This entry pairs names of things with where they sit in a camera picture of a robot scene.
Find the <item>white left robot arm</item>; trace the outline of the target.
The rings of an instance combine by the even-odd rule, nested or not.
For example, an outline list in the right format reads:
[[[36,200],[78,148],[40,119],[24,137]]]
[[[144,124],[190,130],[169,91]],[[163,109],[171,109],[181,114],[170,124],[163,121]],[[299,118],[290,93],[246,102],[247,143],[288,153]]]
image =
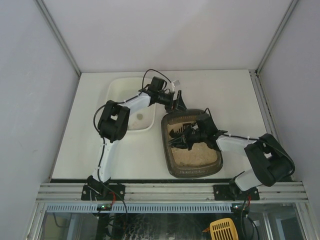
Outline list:
[[[167,113],[187,109],[178,82],[171,81],[155,69],[147,70],[150,71],[160,74],[161,77],[154,76],[150,83],[144,84],[147,75],[145,73],[136,95],[123,101],[108,100],[94,113],[93,126],[101,139],[101,155],[96,169],[87,178],[87,185],[100,195],[110,191],[108,185],[111,179],[112,159],[119,141],[127,133],[132,114],[154,104],[164,106]]]

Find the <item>black litter scoop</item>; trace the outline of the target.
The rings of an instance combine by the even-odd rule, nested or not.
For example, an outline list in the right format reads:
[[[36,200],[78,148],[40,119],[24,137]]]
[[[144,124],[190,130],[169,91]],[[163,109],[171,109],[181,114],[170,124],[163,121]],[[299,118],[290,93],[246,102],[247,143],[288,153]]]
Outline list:
[[[188,127],[193,127],[196,125],[195,121],[188,121],[188,122],[179,122],[175,124],[168,125],[168,134],[173,139],[185,131]]]

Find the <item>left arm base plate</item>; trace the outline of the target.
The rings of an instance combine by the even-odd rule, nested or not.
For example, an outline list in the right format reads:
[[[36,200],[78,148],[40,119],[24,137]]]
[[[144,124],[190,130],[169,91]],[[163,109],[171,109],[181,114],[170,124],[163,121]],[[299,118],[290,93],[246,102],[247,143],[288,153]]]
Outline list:
[[[89,185],[84,185],[81,192],[82,201],[121,201],[126,193],[126,186],[123,184],[108,185],[108,189],[102,187],[100,190],[95,190]]]

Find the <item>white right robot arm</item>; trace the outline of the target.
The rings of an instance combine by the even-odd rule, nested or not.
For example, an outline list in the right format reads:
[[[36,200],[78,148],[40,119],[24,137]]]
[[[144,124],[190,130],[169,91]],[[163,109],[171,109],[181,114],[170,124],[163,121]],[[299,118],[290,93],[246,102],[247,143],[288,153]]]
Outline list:
[[[265,133],[258,138],[229,134],[216,127],[209,109],[197,115],[193,122],[171,130],[169,136],[169,145],[174,148],[191,150],[194,144],[205,143],[219,153],[232,152],[247,157],[251,168],[229,182],[233,197],[261,185],[271,187],[296,170],[292,158],[272,134]]]

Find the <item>brown litter box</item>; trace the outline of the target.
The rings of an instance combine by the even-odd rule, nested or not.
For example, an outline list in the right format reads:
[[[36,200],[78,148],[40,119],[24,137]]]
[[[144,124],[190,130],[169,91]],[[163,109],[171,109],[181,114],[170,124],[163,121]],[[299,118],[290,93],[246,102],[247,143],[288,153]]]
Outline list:
[[[167,113],[161,120],[163,150],[168,172],[179,179],[196,179],[218,173],[223,167],[222,154],[207,146],[195,143],[191,150],[170,147],[168,126],[176,123],[196,122],[196,117],[204,111],[189,109]]]

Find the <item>grey-green litter clump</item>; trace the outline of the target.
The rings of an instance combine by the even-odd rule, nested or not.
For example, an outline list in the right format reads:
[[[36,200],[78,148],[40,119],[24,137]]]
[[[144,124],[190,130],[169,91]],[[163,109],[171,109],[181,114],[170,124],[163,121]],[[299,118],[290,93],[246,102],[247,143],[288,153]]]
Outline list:
[[[141,120],[143,118],[143,115],[142,114],[137,114],[137,119]]]

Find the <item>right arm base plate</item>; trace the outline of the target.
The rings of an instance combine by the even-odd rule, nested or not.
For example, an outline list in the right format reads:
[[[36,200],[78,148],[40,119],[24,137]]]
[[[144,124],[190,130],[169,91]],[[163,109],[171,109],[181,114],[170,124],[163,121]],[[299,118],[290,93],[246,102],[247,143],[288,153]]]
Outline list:
[[[246,197],[250,197],[253,201],[260,200],[260,195],[256,187],[243,191],[237,186],[215,184],[213,185],[213,194],[216,201],[244,201]]]

